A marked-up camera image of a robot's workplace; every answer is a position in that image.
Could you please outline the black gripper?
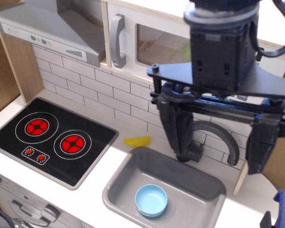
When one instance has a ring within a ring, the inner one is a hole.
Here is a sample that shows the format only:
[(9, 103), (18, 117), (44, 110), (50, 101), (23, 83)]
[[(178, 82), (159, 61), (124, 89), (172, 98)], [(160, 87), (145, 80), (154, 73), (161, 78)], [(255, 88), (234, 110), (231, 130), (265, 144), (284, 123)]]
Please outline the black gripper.
[(280, 116), (278, 137), (285, 137), (285, 79), (270, 74), (256, 57), (284, 53), (263, 51), (257, 18), (222, 24), (189, 19), (191, 62), (153, 64), (152, 101), (174, 152), (188, 152), (193, 114), (207, 114), (252, 124), (257, 114)]

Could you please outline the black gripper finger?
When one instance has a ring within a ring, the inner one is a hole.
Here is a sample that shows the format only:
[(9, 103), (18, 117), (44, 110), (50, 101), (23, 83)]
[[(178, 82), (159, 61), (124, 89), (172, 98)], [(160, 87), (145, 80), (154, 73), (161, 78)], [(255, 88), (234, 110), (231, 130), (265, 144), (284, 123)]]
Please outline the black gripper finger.
[(255, 116), (247, 141), (246, 160), (249, 175), (264, 170), (278, 139), (279, 125), (280, 116), (277, 114)]

